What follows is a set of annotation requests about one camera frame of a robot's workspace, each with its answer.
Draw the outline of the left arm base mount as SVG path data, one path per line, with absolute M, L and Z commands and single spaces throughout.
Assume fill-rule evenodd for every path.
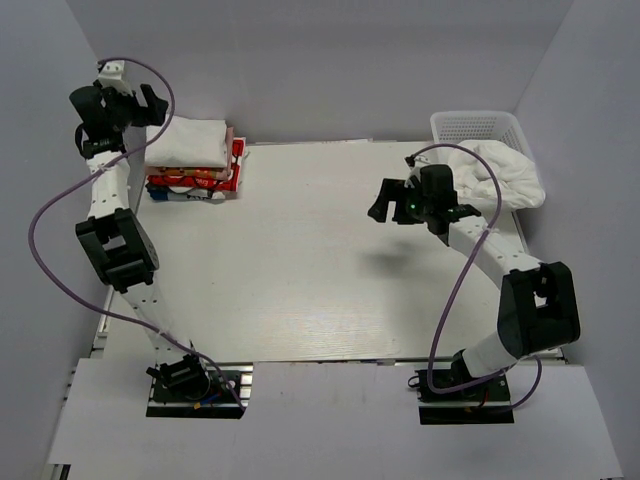
M 246 408 L 251 395 L 253 366 L 223 364 L 221 370 Z M 153 379 L 146 416 L 174 419 L 240 419 L 244 412 L 238 406 L 235 397 L 223 385 L 213 367 L 208 367 L 207 373 L 210 380 L 198 387 L 193 395 L 172 393 L 157 379 Z

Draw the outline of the white and green raglan t-shirt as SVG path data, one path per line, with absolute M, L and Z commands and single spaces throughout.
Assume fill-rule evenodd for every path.
M 174 116 L 160 137 L 145 149 L 145 165 L 167 168 L 225 168 L 234 129 L 224 120 Z

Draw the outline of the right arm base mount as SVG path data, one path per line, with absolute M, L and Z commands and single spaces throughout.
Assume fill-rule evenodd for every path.
M 427 370 L 416 370 L 407 385 L 417 393 L 422 426 L 514 423 L 510 390 L 504 376 L 467 390 L 436 394 L 428 388 Z

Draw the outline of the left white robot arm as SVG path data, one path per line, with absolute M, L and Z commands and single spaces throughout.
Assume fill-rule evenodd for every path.
M 168 103 L 153 89 L 141 87 L 146 103 L 134 93 L 94 82 L 73 91 L 69 99 L 81 118 L 76 144 L 86 160 L 91 205 L 76 237 L 99 279 L 117 291 L 143 324 L 156 352 L 147 373 L 174 395 L 199 399 L 211 387 L 211 374 L 193 354 L 189 337 L 173 327 L 154 275 L 159 258 L 129 202 L 130 166 L 124 132 L 130 126 L 162 125 Z

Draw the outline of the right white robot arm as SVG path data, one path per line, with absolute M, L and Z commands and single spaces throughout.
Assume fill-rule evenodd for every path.
M 428 165 L 406 180 L 383 179 L 368 215 L 378 223 L 426 225 L 444 245 L 466 257 L 465 271 L 477 266 L 499 290 L 495 330 L 454 356 L 448 383 L 427 382 L 434 393 L 475 398 L 488 380 L 519 360 L 580 338 L 569 267 L 518 250 L 477 208 L 460 203 L 448 166 Z

